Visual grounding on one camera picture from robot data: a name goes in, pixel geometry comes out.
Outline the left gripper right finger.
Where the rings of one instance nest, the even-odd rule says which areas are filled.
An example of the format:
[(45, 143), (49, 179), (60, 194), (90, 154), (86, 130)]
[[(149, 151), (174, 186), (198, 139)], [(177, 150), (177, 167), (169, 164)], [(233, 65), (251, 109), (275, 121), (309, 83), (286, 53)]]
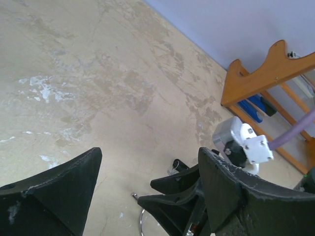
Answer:
[(210, 228), (218, 236), (313, 236), (314, 194), (250, 174), (206, 147), (199, 173)]

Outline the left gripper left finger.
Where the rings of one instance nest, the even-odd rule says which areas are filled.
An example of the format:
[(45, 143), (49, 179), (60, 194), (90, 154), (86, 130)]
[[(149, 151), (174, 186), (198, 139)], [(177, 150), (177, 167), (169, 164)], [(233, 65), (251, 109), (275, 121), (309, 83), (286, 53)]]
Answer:
[(81, 236), (102, 152), (94, 147), (24, 180), (0, 188), (2, 236)]

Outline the silver key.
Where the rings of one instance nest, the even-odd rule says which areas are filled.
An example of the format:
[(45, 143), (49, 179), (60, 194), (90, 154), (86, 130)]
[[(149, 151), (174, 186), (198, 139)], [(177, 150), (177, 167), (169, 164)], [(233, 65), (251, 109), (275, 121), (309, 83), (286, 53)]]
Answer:
[(167, 169), (167, 173), (172, 176), (172, 175), (175, 175), (178, 173), (178, 171), (173, 167), (173, 166), (170, 166), (168, 169)]

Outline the metal keyring with keys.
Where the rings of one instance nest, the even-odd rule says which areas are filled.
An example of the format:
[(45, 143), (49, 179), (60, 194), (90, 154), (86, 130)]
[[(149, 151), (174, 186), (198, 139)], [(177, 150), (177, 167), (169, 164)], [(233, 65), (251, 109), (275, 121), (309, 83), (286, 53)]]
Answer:
[[(135, 193), (135, 192), (132, 192), (131, 193), (131, 196), (136, 200), (138, 201), (139, 200), (139, 196)], [(141, 236), (144, 236), (144, 233), (143, 233), (143, 216), (144, 216), (144, 213), (145, 213), (145, 209), (141, 209), (141, 213), (140, 213), (140, 216), (139, 216), (139, 232), (140, 232), (140, 235)]]

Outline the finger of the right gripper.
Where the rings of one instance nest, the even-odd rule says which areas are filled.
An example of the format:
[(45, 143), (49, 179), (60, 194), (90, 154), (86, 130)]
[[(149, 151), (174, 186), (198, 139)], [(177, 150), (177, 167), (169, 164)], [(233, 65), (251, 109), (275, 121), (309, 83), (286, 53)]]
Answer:
[(177, 194), (192, 187), (200, 178), (198, 164), (177, 174), (154, 179), (150, 186), (162, 194)]
[(199, 236), (206, 225), (204, 198), (197, 194), (142, 196), (137, 203), (150, 213), (170, 236)]

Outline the black key tag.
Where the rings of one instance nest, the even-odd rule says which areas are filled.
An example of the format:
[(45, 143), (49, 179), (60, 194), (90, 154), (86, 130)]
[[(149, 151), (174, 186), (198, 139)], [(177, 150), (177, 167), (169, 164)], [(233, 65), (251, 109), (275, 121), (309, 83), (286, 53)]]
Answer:
[(182, 172), (182, 171), (189, 169), (189, 167), (184, 162), (182, 162), (180, 159), (175, 159), (173, 161), (172, 166), (173, 166), (173, 169), (178, 171), (178, 172)]

